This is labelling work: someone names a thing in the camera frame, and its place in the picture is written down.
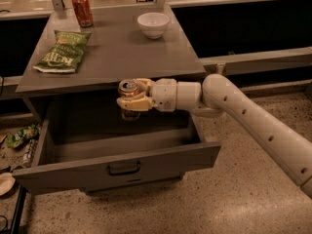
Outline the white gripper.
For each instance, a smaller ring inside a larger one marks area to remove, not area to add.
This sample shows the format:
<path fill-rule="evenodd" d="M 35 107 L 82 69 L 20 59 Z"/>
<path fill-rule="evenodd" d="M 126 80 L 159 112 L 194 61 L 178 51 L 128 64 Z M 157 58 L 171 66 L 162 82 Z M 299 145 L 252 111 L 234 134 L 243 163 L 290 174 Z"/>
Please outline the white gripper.
<path fill-rule="evenodd" d="M 122 109 L 148 111 L 155 106 L 161 112 L 190 111 L 201 101 L 202 89 L 198 82 L 178 82 L 175 79 L 162 78 L 154 83 L 151 79 L 136 78 L 136 83 L 140 93 L 117 98 L 117 104 Z"/>

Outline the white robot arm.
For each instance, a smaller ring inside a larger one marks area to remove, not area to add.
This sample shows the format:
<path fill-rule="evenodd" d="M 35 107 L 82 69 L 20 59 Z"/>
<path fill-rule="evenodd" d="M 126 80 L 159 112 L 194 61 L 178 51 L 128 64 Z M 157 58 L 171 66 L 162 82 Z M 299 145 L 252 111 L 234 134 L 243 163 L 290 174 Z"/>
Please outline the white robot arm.
<path fill-rule="evenodd" d="M 227 113 L 312 197 L 312 142 L 250 100 L 226 77 L 211 74 L 203 82 L 125 79 L 119 83 L 118 93 L 117 104 L 130 112 L 184 110 L 206 118 Z"/>

